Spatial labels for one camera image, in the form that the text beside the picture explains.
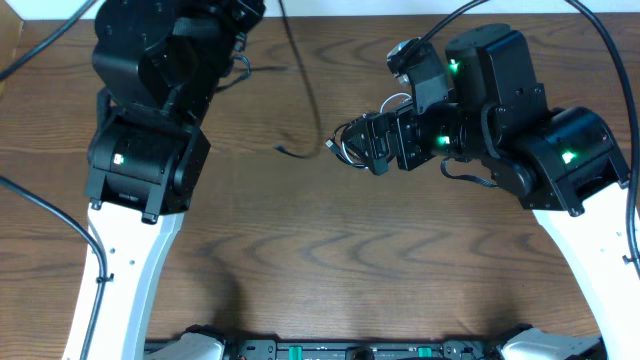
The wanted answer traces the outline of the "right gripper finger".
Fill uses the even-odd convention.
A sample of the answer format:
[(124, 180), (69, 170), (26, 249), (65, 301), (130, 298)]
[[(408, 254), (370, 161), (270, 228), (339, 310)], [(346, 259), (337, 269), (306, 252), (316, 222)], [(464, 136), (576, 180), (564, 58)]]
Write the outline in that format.
[(389, 163), (394, 159), (395, 154), (393, 152), (371, 152), (368, 160), (368, 170), (376, 175), (380, 176), (389, 170)]
[(347, 124), (343, 130), (343, 152), (354, 163), (371, 159), (368, 119), (363, 115)]

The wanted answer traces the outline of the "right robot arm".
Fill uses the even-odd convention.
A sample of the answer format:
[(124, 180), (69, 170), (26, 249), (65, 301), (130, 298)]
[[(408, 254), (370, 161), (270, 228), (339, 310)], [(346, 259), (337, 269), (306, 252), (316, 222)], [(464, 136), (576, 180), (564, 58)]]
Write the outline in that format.
[(635, 359), (639, 333), (631, 172), (605, 121), (584, 107), (550, 109), (524, 35), (490, 24), (452, 39), (443, 56), (415, 39), (387, 57), (412, 89), (404, 104), (366, 114), (332, 141), (345, 163), (381, 175), (434, 157), (479, 161), (485, 186), (514, 195), (552, 237), (598, 324), (595, 338), (520, 326), (489, 342), (487, 359)]

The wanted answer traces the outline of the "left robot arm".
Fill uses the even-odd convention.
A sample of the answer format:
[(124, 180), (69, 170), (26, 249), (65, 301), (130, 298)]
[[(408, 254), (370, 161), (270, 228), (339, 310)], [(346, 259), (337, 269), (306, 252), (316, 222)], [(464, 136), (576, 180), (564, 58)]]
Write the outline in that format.
[(140, 359), (159, 278), (209, 154), (201, 125), (261, 1), (111, 0), (88, 148), (88, 247), (67, 359)]

